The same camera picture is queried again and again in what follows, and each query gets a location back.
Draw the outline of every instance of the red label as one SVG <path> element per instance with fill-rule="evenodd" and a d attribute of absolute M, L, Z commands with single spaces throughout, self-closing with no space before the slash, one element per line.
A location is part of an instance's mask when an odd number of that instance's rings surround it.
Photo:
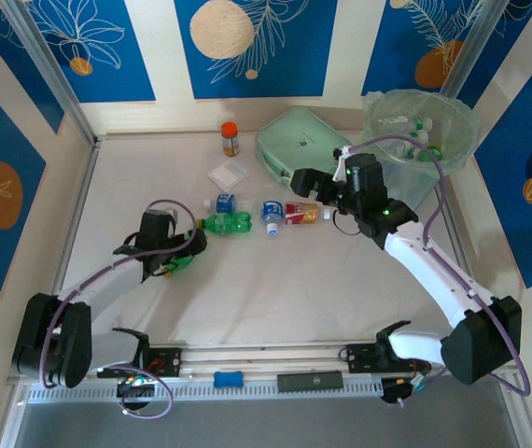
<path fill-rule="evenodd" d="M 286 203 L 285 224 L 313 224 L 318 215 L 318 207 L 314 203 Z"/>

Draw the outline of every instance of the plastic bottle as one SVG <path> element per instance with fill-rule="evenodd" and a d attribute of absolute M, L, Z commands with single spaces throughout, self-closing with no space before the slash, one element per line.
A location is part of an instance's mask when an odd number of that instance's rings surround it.
<path fill-rule="evenodd" d="M 427 148 L 430 150 L 432 154 L 438 159 L 438 161 L 442 160 L 442 153 L 441 150 L 436 145 L 428 145 Z M 432 161 L 430 156 L 428 156 L 427 152 L 422 151 L 419 156 L 417 157 L 419 161 Z"/>
<path fill-rule="evenodd" d="M 379 119 L 381 133 L 414 133 L 415 131 L 432 130 L 432 119 L 430 117 L 423 117 L 420 119 L 408 119 L 407 117 L 388 117 L 386 119 Z"/>
<path fill-rule="evenodd" d="M 216 199 L 204 199 L 203 207 L 208 212 L 236 213 L 252 211 L 255 198 L 240 196 L 238 194 L 221 193 Z"/>
<path fill-rule="evenodd" d="M 239 138 L 237 134 L 237 125 L 232 121 L 227 121 L 220 126 L 222 150 L 225 156 L 233 157 L 239 154 Z"/>
<path fill-rule="evenodd" d="M 406 135 L 421 142 L 422 145 L 427 145 L 428 135 L 427 132 L 424 130 L 415 131 Z M 399 139 L 383 140 L 381 142 L 378 142 L 378 145 L 380 145 L 380 147 L 386 152 L 405 159 L 417 158 L 417 156 L 419 155 L 419 151 L 421 150 L 416 145 L 406 142 L 405 140 Z"/>
<path fill-rule="evenodd" d="M 278 201 L 265 201 L 262 204 L 262 221 L 269 235 L 278 235 L 278 224 L 285 219 L 283 205 Z"/>
<path fill-rule="evenodd" d="M 329 208 L 320 208 L 315 203 L 285 203 L 285 224 L 314 224 L 318 218 L 330 219 Z"/>
<path fill-rule="evenodd" d="M 251 230 L 251 215 L 247 212 L 214 213 L 198 220 L 198 227 L 217 235 L 224 233 L 248 233 Z"/>

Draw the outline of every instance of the green plastic box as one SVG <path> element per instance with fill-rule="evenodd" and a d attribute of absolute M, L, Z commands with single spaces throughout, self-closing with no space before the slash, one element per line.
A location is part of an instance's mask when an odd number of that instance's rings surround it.
<path fill-rule="evenodd" d="M 289 185 L 295 170 L 334 174 L 332 151 L 351 143 L 305 107 L 294 107 L 256 135 L 256 157 L 273 177 Z"/>

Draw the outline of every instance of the blue bottle label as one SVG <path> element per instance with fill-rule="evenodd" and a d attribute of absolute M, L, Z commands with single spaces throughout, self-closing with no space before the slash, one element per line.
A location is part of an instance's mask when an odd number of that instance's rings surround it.
<path fill-rule="evenodd" d="M 217 196 L 217 213 L 235 213 L 235 195 L 222 193 Z"/>
<path fill-rule="evenodd" d="M 262 217 L 268 215 L 279 215 L 281 218 L 285 217 L 283 205 L 277 201 L 266 201 L 262 205 Z"/>

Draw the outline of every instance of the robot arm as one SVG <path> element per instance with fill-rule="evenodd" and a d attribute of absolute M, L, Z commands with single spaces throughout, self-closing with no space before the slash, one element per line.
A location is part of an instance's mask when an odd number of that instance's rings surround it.
<path fill-rule="evenodd" d="M 313 169 L 295 172 L 291 188 L 336 206 L 352 215 L 364 235 L 398 260 L 440 306 L 448 329 L 430 329 L 410 321 L 398 322 L 376 337 L 377 364 L 397 359 L 422 359 L 442 364 L 455 378 L 472 384 L 512 359 L 511 352 L 485 311 L 472 299 L 478 295 L 507 330 L 519 350 L 521 308 L 512 297 L 496 299 L 466 275 L 433 242 L 424 242 L 424 226 L 403 202 L 388 198 L 382 165 L 371 154 L 351 155 L 348 147 L 335 150 L 335 175 Z M 465 290 L 457 277 L 469 282 Z"/>
<path fill-rule="evenodd" d="M 180 246 L 190 232 L 174 235 L 176 215 L 173 212 L 149 210 L 142 216 L 139 232 L 131 235 L 113 253 L 114 267 L 105 274 L 91 274 L 75 286 L 56 296 L 36 294 L 26 307 L 20 334 L 13 353 L 13 367 L 22 374 L 36 378 L 40 365 L 42 344 L 50 320 L 62 301 L 79 285 L 94 278 L 79 294 L 80 301 L 69 303 L 59 320 L 60 331 L 55 332 L 46 362 L 47 382 L 75 387 L 88 371 L 119 363 L 144 368 L 148 364 L 149 339 L 132 329 L 112 329 L 92 335 L 91 324 L 98 315 L 119 297 L 143 283 L 168 263 L 200 254 L 206 248 L 202 230 L 197 229 L 191 244 L 169 255 L 141 256 L 115 265 L 119 259 L 150 250 Z M 129 242 L 135 238 L 134 245 Z"/>

